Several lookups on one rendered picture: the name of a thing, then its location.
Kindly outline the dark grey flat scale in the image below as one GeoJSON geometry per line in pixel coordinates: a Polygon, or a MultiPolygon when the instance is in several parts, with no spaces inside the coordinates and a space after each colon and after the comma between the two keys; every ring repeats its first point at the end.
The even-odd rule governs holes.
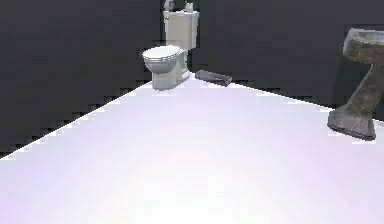
{"type": "Polygon", "coordinates": [[[195,78],[205,82],[224,86],[224,87],[227,87],[232,82],[232,78],[230,76],[221,75],[218,73],[209,72],[205,70],[200,70],[196,72],[195,78]]]}

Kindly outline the grey stone pedestal sink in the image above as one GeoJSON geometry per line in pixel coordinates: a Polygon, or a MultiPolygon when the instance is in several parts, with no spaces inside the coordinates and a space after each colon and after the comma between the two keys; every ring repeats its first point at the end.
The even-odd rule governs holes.
{"type": "Polygon", "coordinates": [[[384,94],[384,31],[351,28],[344,40],[343,55],[370,66],[346,104],[330,111],[327,126],[336,132],[365,141],[376,138],[373,113],[384,94]]]}

